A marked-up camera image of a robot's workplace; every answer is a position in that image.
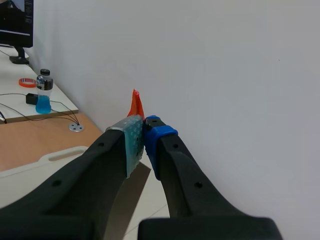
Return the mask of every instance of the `monitor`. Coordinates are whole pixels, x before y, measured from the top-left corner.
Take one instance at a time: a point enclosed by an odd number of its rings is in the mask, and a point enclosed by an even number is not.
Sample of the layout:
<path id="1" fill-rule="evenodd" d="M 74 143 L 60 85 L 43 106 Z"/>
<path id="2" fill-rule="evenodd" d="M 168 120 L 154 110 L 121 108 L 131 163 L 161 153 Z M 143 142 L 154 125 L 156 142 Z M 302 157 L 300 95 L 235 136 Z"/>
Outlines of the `monitor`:
<path id="1" fill-rule="evenodd" d="M 0 44 L 15 47 L 14 64 L 28 64 L 25 48 L 33 46 L 34 0 L 0 0 Z"/>

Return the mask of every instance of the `water bottle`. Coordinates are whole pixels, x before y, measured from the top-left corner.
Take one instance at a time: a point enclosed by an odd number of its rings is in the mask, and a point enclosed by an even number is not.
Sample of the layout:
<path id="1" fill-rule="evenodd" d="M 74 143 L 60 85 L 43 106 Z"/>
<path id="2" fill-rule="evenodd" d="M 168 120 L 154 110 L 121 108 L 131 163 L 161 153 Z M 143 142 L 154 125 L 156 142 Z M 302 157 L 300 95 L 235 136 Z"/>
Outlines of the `water bottle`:
<path id="1" fill-rule="evenodd" d="M 50 77 L 48 69 L 41 69 L 40 75 L 36 78 L 36 89 L 38 91 L 38 102 L 35 110 L 39 114 L 48 114 L 51 112 L 50 95 L 54 87 L 54 80 Z"/>

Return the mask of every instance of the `bottle cap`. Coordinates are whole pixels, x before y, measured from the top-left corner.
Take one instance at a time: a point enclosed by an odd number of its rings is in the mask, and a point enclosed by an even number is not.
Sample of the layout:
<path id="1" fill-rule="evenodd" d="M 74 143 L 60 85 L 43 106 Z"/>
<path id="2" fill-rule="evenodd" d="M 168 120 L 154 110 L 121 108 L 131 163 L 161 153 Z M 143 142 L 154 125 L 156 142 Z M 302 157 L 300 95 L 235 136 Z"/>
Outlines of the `bottle cap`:
<path id="1" fill-rule="evenodd" d="M 49 76 L 50 75 L 50 70 L 48 69 L 41 69 L 40 74 L 43 76 Z"/>

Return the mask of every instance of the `blue gripper pad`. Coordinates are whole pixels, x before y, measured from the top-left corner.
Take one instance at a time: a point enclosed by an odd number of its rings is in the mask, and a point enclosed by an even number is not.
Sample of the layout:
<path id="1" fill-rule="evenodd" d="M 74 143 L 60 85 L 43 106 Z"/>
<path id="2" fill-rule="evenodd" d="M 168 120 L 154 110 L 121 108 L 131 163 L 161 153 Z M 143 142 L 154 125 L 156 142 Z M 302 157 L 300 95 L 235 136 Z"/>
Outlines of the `blue gripper pad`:
<path id="1" fill-rule="evenodd" d="M 126 177 L 135 170 L 144 153 L 143 119 L 140 115 L 128 116 L 108 129 L 124 132 L 126 154 Z"/>

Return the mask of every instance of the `red tape roll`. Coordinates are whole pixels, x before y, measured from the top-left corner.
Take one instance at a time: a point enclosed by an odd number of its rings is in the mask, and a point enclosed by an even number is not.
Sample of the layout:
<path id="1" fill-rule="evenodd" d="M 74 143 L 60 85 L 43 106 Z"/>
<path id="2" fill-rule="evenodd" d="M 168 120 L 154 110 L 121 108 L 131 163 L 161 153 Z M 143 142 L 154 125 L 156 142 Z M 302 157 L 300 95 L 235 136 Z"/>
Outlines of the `red tape roll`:
<path id="1" fill-rule="evenodd" d="M 24 88 L 35 88 L 36 87 L 36 80 L 32 78 L 21 78 L 19 79 L 19 85 Z"/>

